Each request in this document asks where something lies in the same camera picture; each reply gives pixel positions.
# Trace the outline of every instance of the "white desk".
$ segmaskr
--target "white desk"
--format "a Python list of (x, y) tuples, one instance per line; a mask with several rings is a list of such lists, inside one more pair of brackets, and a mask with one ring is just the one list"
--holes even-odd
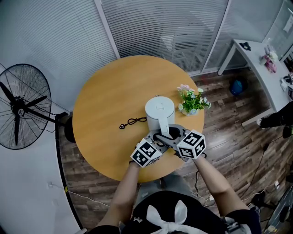
[[(249, 46), (251, 47), (251, 51), (244, 50), (239, 43), (248, 42)], [(276, 61), (277, 72), (270, 73), (266, 66), (260, 64), (260, 58), (265, 54), (265, 45), (258, 42), (251, 42), (251, 41), (243, 41), (243, 40), (234, 40), (234, 44), (227, 55), (224, 63), (222, 64), (221, 68), (218, 71), (218, 75), (221, 75), (225, 68), (227, 67), (228, 63), (230, 62), (232, 56), (235, 53), (235, 50), (239, 50), (242, 56), (246, 59), (248, 65), (253, 70), (254, 74), (256, 75), (257, 79), (259, 80), (262, 88), (264, 89), (268, 100), (270, 101), (271, 108), (267, 111), (261, 113), (254, 118), (247, 120), (242, 123), (242, 126), (250, 124), (256, 121), (259, 118), (265, 117), (272, 113), (278, 112), (284, 106), (286, 106), (290, 101), (290, 97), (287, 93), (283, 92), (280, 86), (280, 79), (284, 76), (288, 75), (288, 72), (284, 69), (280, 61)]]

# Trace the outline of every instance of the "white bow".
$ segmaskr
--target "white bow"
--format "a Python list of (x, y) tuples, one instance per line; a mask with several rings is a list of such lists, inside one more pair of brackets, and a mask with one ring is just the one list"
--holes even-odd
[(187, 234), (206, 234), (206, 232), (201, 231), (197, 228), (183, 225), (186, 218), (187, 218), (187, 207), (181, 200), (177, 202), (175, 207), (175, 223), (166, 222), (162, 220), (160, 214), (158, 213), (155, 207), (149, 205), (147, 208), (146, 219), (150, 223), (162, 228), (151, 234), (167, 234), (173, 231), (181, 231)]

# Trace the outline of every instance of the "green plant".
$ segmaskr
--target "green plant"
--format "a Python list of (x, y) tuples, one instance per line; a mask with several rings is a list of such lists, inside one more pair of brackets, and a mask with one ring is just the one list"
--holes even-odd
[(203, 89), (198, 89), (198, 93), (195, 94), (195, 90), (191, 89), (188, 85), (181, 85), (177, 87), (183, 102), (179, 104), (178, 109), (180, 112), (184, 111), (186, 115), (196, 115), (198, 110), (202, 110), (205, 107), (210, 108), (211, 103), (207, 101), (206, 97), (202, 97)]

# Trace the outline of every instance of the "table top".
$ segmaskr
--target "table top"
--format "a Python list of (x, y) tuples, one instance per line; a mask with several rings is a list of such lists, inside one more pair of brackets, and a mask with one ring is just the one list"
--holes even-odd
[[(121, 180), (138, 142), (149, 133), (147, 122), (119, 129), (130, 118), (145, 117), (145, 104), (155, 95), (175, 105), (175, 124), (202, 132), (204, 110), (197, 116), (178, 111), (182, 101), (176, 87), (193, 80), (175, 64), (153, 56), (115, 60), (97, 71), (82, 88), (73, 111), (77, 146), (88, 163), (103, 175)], [(152, 181), (181, 167), (184, 161), (168, 149), (156, 163), (141, 169), (139, 182)]]
[[(244, 50), (239, 45), (244, 42), (248, 42), (251, 51)], [(281, 78), (288, 75), (288, 71), (285, 70), (281, 62), (274, 62), (277, 67), (276, 73), (269, 72), (266, 66), (260, 64), (260, 58), (265, 55), (265, 44), (244, 40), (234, 40), (234, 43), (260, 81), (274, 111), (278, 112), (292, 101), (280, 86)]]

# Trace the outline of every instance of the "fan blade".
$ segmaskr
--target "fan blade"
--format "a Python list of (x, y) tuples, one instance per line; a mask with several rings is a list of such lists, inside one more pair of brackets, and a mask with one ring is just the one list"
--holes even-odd
[(3, 92), (5, 93), (6, 97), (8, 98), (8, 100), (11, 103), (14, 103), (15, 102), (14, 96), (12, 93), (10, 93), (9, 89), (7, 89), (6, 86), (2, 82), (0, 82), (0, 86)]
[(45, 100), (46, 98), (47, 98), (47, 96), (42, 96), (42, 97), (40, 97), (40, 98), (37, 98), (37, 99), (35, 99), (35, 100), (29, 102), (28, 104), (26, 104), (26, 107), (34, 106), (34, 105), (38, 104), (39, 102)]
[(19, 132), (19, 115), (15, 115), (15, 124), (14, 124), (14, 139), (15, 144), (18, 144), (18, 132)]

